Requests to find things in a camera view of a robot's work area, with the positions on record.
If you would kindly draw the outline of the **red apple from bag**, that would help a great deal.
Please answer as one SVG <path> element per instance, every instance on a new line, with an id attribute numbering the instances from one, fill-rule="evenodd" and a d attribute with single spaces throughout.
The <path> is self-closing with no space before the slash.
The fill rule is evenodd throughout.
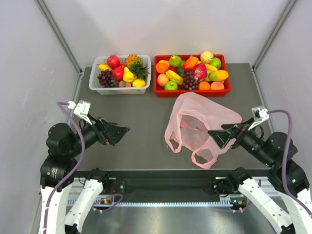
<path id="1" fill-rule="evenodd" d="M 116 55 L 109 56 L 107 58 L 106 62 L 107 62 L 107 65 L 110 66 L 112 69 L 120 66 L 120 60 L 119 60 L 118 56 L 116 56 Z"/>

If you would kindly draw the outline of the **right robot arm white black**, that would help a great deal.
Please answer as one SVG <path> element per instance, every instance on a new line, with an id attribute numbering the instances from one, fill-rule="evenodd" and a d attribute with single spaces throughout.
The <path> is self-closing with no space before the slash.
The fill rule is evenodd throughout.
<path id="1" fill-rule="evenodd" d="M 310 234 L 312 232 L 312 200 L 310 185 L 303 169 L 292 157 L 298 152 L 292 140 L 282 132 L 272 133 L 266 140 L 251 127 L 253 119 L 237 124 L 224 124 L 208 134 L 220 149 L 231 140 L 231 149 L 242 147 L 268 167 L 267 178 L 282 198 L 286 210 L 278 206 L 261 189 L 246 169 L 239 167 L 224 179 L 213 181 L 219 196 L 242 194 L 258 208 L 278 234 Z"/>

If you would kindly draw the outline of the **pineapple toy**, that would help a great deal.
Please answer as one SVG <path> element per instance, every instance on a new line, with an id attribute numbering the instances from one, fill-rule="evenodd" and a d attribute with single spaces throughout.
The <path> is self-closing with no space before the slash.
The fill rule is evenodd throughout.
<path id="1" fill-rule="evenodd" d="M 138 79 L 145 79 L 149 74 L 148 67 L 144 66 L 142 59 L 137 55 L 129 55 L 125 65 Z"/>

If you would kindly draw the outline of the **red pomegranate fruit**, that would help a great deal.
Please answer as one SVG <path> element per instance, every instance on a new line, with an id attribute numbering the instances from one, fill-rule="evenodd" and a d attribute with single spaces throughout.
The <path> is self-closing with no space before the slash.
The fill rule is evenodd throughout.
<path id="1" fill-rule="evenodd" d="M 116 67 L 112 71 L 113 77 L 116 81 L 122 81 L 124 75 L 124 69 L 121 67 Z"/>

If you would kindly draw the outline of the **dark red grape bunch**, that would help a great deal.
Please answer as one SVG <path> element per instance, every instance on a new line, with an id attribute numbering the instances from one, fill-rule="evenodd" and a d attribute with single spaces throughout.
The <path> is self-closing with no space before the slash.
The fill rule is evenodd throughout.
<path id="1" fill-rule="evenodd" d="M 99 83 L 104 88 L 117 88 L 118 82 L 115 80 L 113 76 L 113 72 L 109 69 L 101 71 L 98 75 Z"/>

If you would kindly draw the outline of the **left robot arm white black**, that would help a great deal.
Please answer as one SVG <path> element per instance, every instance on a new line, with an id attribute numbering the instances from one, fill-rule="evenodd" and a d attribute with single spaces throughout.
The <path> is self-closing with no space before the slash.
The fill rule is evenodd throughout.
<path id="1" fill-rule="evenodd" d="M 48 131 L 48 156 L 40 169 L 42 209 L 40 234 L 79 234 L 83 223 L 101 193 L 112 197 L 112 180 L 107 172 L 93 169 L 83 185 L 70 212 L 66 204 L 78 168 L 76 156 L 95 143 L 115 146 L 129 131 L 129 127 L 92 118 L 79 121 L 75 133 L 66 123 L 58 123 Z"/>

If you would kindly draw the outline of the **yellow pear from bag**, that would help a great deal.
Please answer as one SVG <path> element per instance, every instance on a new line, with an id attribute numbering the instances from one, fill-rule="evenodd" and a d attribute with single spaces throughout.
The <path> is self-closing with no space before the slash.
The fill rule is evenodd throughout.
<path id="1" fill-rule="evenodd" d="M 128 67 L 124 67 L 123 72 L 123 81 L 133 83 L 137 79 L 137 77 L 129 70 Z"/>

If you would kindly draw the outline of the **pink plastic bag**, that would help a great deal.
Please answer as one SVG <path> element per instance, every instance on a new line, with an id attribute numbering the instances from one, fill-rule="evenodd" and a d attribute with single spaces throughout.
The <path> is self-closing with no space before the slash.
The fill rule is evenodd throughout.
<path id="1" fill-rule="evenodd" d="M 164 139 L 174 153 L 186 147 L 192 152 L 191 160 L 195 165 L 209 169 L 219 155 L 229 150 L 230 144 L 220 149 L 208 131 L 241 121 L 239 113 L 197 93 L 187 92 L 179 95 L 174 103 Z"/>

